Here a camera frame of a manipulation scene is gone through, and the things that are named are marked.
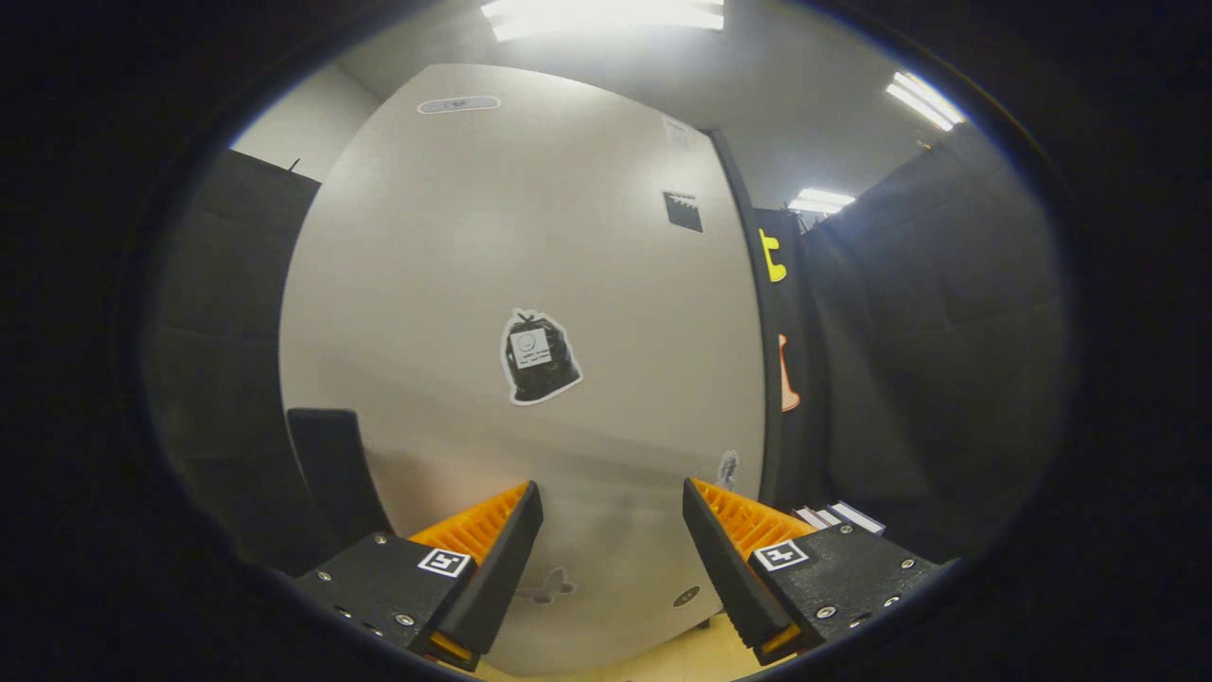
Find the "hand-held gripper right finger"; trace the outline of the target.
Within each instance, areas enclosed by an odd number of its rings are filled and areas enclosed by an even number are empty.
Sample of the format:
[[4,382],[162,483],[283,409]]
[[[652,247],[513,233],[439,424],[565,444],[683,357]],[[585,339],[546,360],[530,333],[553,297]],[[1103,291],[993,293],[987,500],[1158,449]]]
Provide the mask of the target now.
[[681,512],[724,613],[762,665],[844,640],[948,573],[844,502],[782,512],[688,476]]

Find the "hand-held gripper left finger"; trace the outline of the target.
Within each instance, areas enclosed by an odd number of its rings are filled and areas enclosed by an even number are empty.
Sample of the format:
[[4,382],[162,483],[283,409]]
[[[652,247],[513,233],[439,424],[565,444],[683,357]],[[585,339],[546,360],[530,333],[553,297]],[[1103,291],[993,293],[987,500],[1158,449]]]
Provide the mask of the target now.
[[407,538],[368,532],[286,584],[319,617],[381,648],[475,671],[542,523],[541,487],[528,480]]

